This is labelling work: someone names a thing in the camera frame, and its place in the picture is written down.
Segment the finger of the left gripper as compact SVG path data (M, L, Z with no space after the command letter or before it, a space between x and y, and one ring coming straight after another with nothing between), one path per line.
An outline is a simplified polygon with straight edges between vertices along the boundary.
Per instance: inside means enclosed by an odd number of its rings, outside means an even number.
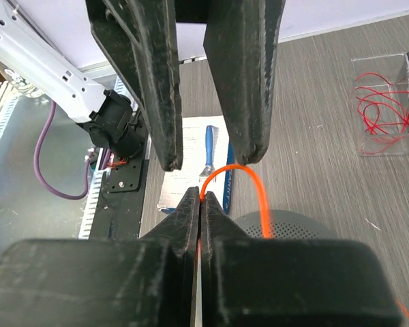
M269 147L284 1L212 1L204 49L234 157L256 164Z
M145 120L162 170L183 163L174 1L86 1L91 34Z

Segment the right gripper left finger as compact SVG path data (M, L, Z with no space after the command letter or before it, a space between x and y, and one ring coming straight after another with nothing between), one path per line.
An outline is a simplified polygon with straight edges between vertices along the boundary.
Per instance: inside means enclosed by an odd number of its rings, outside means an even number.
M0 326L189 326L199 211L191 187L139 239L14 243L0 257Z

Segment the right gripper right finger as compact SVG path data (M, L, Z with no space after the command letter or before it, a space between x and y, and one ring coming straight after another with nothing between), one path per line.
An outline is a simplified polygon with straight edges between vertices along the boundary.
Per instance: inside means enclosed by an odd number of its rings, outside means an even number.
M253 238L213 193L200 204L205 326L399 326L372 249L338 238Z

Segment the blue razor package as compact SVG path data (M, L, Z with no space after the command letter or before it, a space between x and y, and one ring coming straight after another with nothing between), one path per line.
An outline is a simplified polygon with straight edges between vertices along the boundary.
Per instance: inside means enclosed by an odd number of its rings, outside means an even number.
M171 213L188 188L201 188L206 179L201 176L202 171L210 162L216 170L234 163L223 116L184 118L182 169L164 174L157 209Z

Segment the grey cable spool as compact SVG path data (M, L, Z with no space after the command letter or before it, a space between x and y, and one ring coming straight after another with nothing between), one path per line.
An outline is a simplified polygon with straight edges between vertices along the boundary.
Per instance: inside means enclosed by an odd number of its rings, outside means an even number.
M234 221L249 236L262 238L260 212L241 216ZM276 239L336 239L337 236L317 221L292 211L272 210L271 231Z

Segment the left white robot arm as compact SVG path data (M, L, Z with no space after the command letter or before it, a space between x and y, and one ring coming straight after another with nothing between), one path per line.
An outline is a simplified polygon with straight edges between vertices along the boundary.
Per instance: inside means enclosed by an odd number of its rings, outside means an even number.
M138 104L163 170L183 163L177 24L206 26L204 50L234 157L259 162L269 147L283 1L87 1L91 34ZM140 149L126 98L105 89L0 1L0 62L45 92L94 145Z

